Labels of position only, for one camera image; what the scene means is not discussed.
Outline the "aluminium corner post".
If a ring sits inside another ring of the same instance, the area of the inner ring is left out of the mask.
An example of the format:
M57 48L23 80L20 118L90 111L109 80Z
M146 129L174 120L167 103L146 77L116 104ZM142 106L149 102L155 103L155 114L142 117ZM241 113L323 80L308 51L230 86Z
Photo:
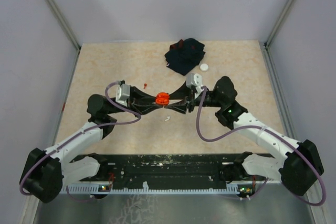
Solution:
M81 45L73 31L73 29L70 27L70 24L68 20L66 19L65 15L62 13L61 9L57 5L55 0L45 0L48 8L50 9L51 13L53 14L54 18L58 22L58 24L61 26L61 29L63 30L66 37L69 39L71 44L74 46L77 52L80 51Z
M287 17L289 16L292 8L294 7L296 0L287 0L282 11L280 12L269 36L267 37L267 40L264 43L264 48L268 50L272 43L274 42L276 36L280 32L280 29L284 25Z

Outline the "aluminium corner post left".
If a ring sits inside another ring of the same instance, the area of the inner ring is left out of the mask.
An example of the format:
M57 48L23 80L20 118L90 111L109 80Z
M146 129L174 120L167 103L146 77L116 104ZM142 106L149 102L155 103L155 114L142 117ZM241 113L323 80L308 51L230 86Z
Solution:
M66 37L69 39L71 44L74 46L77 52L80 51L81 45L73 31L73 29L70 27L70 24L68 20L66 19L65 15L62 13L61 9L57 5L55 0L45 0L48 8L50 9L51 13L53 14L54 18L58 22L58 24L61 26L61 29L63 30Z

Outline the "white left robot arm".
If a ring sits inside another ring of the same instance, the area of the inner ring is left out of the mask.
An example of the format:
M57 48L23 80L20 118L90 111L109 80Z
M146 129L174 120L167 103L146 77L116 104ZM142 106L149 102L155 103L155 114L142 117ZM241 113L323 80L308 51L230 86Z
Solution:
M79 130L58 144L44 150L35 148L28 154L19 181L20 193L49 203L63 188L82 179L106 179L109 167L103 164L98 154L90 154L78 161L75 158L107 137L116 125L120 125L112 114L131 113L135 119L127 124L133 124L143 115L164 106L159 97L146 94L123 81L109 84L103 95L93 94L88 99L87 112L90 118Z

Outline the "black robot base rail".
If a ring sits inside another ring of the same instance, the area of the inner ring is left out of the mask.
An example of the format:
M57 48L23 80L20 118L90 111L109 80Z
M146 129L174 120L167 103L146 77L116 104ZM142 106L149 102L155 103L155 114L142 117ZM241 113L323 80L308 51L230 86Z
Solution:
M107 182L113 189L225 189L238 181L260 182L238 166L239 154L98 154L102 168L84 182Z

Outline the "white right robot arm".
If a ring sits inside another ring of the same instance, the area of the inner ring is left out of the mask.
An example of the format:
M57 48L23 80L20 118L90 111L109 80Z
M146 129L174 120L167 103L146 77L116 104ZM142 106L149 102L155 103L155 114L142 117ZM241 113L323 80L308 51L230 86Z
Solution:
M236 101L237 91L227 76L221 77L213 90L202 84L199 74L190 74L175 92L163 92L155 101L180 113L195 107L215 107L218 122L230 132L237 132L263 149L270 157L245 152L237 160L235 175L242 180L258 175L281 182L290 192L303 196L315 182L321 182L324 168L317 147L310 140L300 142L268 127Z

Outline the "dark navy folded cloth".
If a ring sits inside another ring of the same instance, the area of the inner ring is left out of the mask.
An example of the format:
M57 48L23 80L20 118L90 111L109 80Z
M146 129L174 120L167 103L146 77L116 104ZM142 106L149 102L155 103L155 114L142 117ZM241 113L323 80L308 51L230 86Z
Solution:
M185 76L203 60L204 48L205 45L194 38L180 39L171 44L168 52L164 55L166 66Z

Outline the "white earbud charging case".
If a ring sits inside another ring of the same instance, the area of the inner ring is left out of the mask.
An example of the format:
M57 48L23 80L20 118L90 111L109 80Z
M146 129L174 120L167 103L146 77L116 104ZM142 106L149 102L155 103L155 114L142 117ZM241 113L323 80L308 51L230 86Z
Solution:
M199 66L199 69L200 69L201 71L207 71L207 70L209 69L209 66L208 66L208 64L203 63L203 64L201 64L201 65Z

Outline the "orange earbud charging case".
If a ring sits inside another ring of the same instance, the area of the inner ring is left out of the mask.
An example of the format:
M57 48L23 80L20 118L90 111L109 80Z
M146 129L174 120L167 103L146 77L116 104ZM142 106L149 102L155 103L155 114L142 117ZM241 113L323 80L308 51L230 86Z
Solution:
M169 105L170 103L170 95L166 92L160 92L156 95L156 98L155 98L155 103L157 105L163 105L163 106L166 106L166 105Z

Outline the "aluminium corner post right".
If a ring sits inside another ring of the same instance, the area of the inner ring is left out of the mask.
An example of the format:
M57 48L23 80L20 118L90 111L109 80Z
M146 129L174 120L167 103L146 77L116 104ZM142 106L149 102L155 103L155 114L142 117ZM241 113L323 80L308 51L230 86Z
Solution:
M272 43L274 42L276 36L280 32L280 29L284 25L287 17L289 16L292 8L294 7L296 0L287 0L282 11L280 12L269 36L267 37L267 40L264 43L264 48L268 50Z

